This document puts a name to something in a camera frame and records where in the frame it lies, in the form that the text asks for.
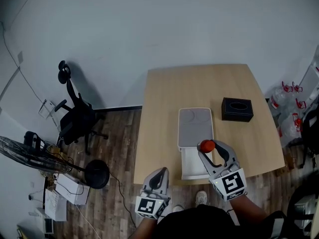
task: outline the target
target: person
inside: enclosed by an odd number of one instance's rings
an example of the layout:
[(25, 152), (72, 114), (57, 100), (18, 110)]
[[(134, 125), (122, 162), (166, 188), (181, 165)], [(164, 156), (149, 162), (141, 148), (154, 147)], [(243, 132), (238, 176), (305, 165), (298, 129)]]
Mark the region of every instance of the person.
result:
[(196, 208), (184, 210), (175, 206), (173, 212), (159, 223), (144, 218), (130, 239), (170, 238), (232, 238), (276, 239), (303, 238), (303, 232), (281, 212), (267, 216), (245, 195), (230, 200), (240, 226), (236, 226), (224, 210), (207, 205), (207, 194), (199, 191)]

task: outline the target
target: baseboard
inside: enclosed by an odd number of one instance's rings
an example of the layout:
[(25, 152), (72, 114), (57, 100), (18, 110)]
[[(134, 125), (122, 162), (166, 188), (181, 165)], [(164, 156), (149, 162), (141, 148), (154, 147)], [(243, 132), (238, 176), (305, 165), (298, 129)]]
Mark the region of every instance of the baseboard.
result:
[(128, 106), (128, 107), (117, 107), (117, 108), (105, 108), (94, 110), (97, 113), (107, 113), (107, 112), (118, 112), (118, 111), (132, 111), (132, 110), (141, 110), (142, 106)]

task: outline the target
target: red ball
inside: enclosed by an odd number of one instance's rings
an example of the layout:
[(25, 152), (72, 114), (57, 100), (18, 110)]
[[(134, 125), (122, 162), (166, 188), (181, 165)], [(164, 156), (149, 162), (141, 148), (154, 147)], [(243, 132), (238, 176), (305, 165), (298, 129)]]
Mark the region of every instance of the red ball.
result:
[(204, 153), (210, 153), (215, 148), (215, 143), (212, 140), (204, 140), (200, 143), (200, 150)]

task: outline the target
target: chair armrest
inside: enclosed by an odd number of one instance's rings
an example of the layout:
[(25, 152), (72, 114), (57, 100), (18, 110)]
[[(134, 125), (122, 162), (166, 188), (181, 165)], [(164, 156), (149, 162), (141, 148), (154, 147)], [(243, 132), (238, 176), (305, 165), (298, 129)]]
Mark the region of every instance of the chair armrest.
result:
[(59, 134), (59, 136), (62, 138), (65, 136), (65, 134), (73, 127), (73, 123), (70, 122)]
[(66, 104), (66, 100), (64, 99), (61, 103), (59, 103), (55, 108), (54, 111), (57, 112), (62, 106)]

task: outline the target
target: electric fan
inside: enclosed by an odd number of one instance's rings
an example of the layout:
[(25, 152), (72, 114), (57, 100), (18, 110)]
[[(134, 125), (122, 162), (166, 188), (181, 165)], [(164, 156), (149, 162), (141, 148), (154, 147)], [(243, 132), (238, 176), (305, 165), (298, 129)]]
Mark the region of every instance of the electric fan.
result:
[(86, 184), (94, 189), (103, 188), (109, 181), (110, 172), (102, 160), (91, 161), (86, 168), (76, 166), (46, 151), (0, 136), (0, 152), (12, 160), (46, 172), (68, 173), (72, 168), (84, 172)]

